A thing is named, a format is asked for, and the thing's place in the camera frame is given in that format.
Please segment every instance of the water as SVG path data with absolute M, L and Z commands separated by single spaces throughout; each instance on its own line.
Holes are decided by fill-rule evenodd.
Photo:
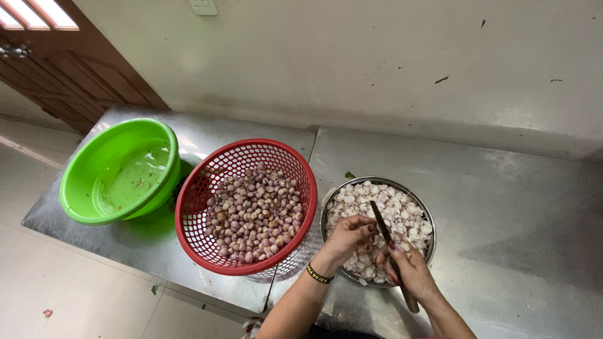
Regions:
M 96 209 L 111 215 L 142 199 L 165 171 L 169 151 L 169 142 L 151 139 L 111 158 L 94 183 Z

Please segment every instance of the window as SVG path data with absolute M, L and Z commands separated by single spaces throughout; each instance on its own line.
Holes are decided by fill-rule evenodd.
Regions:
M 23 26 L 0 7 L 0 26 L 5 30 L 23 30 Z
M 77 31 L 79 28 L 54 0 L 26 0 L 55 30 Z
M 33 31 L 47 31 L 50 27 L 22 0 L 0 0 L 0 4 L 25 28 Z
M 0 26 L 5 30 L 77 31 L 75 22 L 54 0 L 0 0 Z

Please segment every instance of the shallot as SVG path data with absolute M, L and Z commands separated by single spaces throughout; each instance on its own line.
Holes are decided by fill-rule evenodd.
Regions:
M 298 180 L 260 162 L 216 185 L 207 199 L 204 233 L 232 261 L 266 260 L 289 244 L 304 220 Z
M 328 201 L 333 191 L 334 189 L 329 191 L 322 201 L 323 207 L 329 211 L 327 236 L 330 236 L 339 218 L 356 214 L 374 218 L 369 201 L 375 201 L 396 246 L 407 252 L 407 256 L 410 246 L 425 256 L 434 228 L 431 223 L 423 219 L 424 211 L 417 206 L 412 197 L 388 185 L 375 185 L 370 181 L 346 185 L 339 190 L 332 201 Z M 385 269 L 386 262 L 389 260 L 386 258 L 387 253 L 385 239 L 379 234 L 374 241 L 359 242 L 358 248 L 343 267 L 359 276 L 360 283 L 365 286 L 368 281 L 393 284 Z

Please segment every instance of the door handle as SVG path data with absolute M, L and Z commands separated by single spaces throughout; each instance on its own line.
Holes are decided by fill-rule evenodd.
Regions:
M 25 59 L 30 54 L 31 50 L 25 45 L 21 45 L 17 48 L 13 48 L 10 45 L 0 47 L 0 55 L 5 58 L 18 57 L 20 59 Z

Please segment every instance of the red plastic colander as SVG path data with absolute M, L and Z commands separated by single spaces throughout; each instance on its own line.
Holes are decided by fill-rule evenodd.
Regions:
M 304 221 L 291 242 L 272 257 L 249 264 L 233 261 L 218 254 L 216 239 L 205 235 L 207 199 L 214 196 L 218 183 L 259 162 L 281 170 L 297 179 Z M 293 148 L 270 139 L 246 139 L 226 145 L 207 156 L 186 179 L 176 202 L 176 233 L 182 248 L 194 262 L 212 272 L 226 276 L 245 276 L 264 271 L 287 258 L 301 243 L 312 224 L 317 205 L 314 174 L 306 160 Z

